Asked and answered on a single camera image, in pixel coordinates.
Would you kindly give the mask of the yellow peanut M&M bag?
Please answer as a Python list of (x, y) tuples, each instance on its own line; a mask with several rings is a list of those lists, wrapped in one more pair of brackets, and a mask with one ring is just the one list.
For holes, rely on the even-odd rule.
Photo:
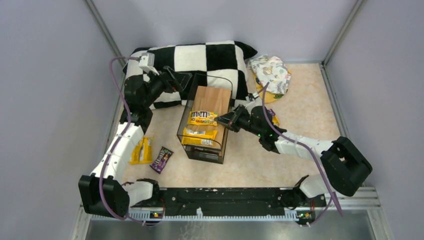
[(216, 117), (218, 117), (218, 113), (213, 111), (191, 111), (189, 113), (187, 124), (195, 126), (217, 126), (218, 123), (215, 121)]

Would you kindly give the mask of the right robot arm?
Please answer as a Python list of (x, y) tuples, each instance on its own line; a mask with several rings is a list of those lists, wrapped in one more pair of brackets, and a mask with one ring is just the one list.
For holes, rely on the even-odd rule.
[(286, 197), (288, 202), (284, 206), (292, 210), (325, 193), (352, 197), (373, 171), (372, 165), (349, 138), (319, 140), (293, 134), (280, 128), (274, 112), (262, 106), (248, 110), (239, 105), (214, 120), (232, 132), (245, 130), (258, 136), (260, 145), (269, 152), (315, 163), (318, 174), (303, 176)]

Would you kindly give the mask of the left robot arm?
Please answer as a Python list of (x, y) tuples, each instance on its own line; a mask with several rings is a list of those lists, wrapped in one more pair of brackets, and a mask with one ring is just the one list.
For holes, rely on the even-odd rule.
[(123, 87), (117, 88), (124, 105), (117, 134), (99, 164), (78, 181), (82, 206), (87, 214), (124, 220), (131, 207), (152, 200), (158, 194), (156, 181), (145, 178), (124, 182), (124, 171), (151, 123), (153, 112), (150, 106), (162, 93), (183, 92), (192, 74), (176, 72), (165, 66), (149, 72), (148, 76), (149, 81), (129, 78), (129, 97), (124, 96)]

